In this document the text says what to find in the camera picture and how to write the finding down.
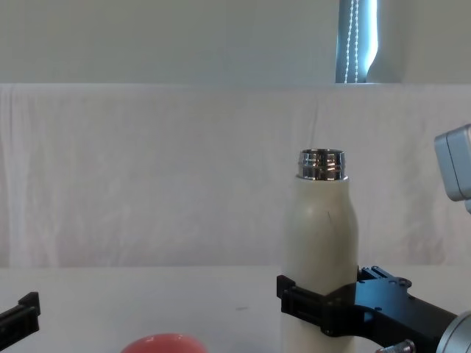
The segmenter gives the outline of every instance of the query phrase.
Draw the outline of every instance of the table surface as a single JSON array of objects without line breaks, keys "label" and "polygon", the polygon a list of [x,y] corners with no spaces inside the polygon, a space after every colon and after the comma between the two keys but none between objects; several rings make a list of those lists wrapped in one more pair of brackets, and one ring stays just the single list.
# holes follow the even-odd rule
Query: table surface
[{"label": "table surface", "polygon": [[[410,293],[454,313],[471,309],[465,267],[385,266]],[[146,335],[184,332],[210,353],[280,349],[277,267],[0,270],[0,310],[40,294],[40,331],[5,352],[119,353]],[[358,339],[357,352],[376,345]]]}]

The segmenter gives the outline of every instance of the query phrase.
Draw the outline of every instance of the black metal bracket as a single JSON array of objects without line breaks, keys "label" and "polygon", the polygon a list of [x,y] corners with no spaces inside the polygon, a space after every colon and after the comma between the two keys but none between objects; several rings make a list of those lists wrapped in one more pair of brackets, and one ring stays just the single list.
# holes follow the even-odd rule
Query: black metal bracket
[{"label": "black metal bracket", "polygon": [[0,351],[39,330],[39,294],[31,292],[18,305],[0,314]]},{"label": "black metal bracket", "polygon": [[373,266],[358,271],[358,281],[322,296],[277,278],[281,311],[320,327],[331,337],[358,336],[387,347],[406,339],[418,353],[435,353],[456,317],[408,294],[411,281]]}]

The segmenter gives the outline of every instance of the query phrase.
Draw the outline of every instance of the red object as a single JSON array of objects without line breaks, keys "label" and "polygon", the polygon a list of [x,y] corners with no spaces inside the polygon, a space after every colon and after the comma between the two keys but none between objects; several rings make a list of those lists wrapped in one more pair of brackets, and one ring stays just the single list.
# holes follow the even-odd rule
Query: red object
[{"label": "red object", "polygon": [[179,333],[165,333],[132,342],[122,353],[208,353],[196,338]]}]

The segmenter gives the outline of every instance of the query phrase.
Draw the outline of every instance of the white cloth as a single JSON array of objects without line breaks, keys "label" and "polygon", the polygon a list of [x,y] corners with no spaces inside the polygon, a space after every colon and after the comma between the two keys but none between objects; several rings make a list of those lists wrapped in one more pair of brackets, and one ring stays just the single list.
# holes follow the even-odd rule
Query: white cloth
[{"label": "white cloth", "polygon": [[470,264],[433,150],[469,111],[467,85],[2,85],[0,265],[278,263],[307,147],[347,153],[361,264]]}]

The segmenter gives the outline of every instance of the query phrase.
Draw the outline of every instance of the white water bottle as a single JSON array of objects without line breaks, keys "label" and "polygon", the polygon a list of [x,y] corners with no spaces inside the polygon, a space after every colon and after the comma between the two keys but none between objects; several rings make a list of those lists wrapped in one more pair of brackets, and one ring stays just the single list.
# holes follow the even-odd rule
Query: white water bottle
[{"label": "white water bottle", "polygon": [[[358,225],[345,175],[344,152],[300,153],[286,219],[282,274],[297,286],[326,295],[356,282]],[[281,314],[282,353],[350,353],[353,338],[331,338],[320,328]]]}]

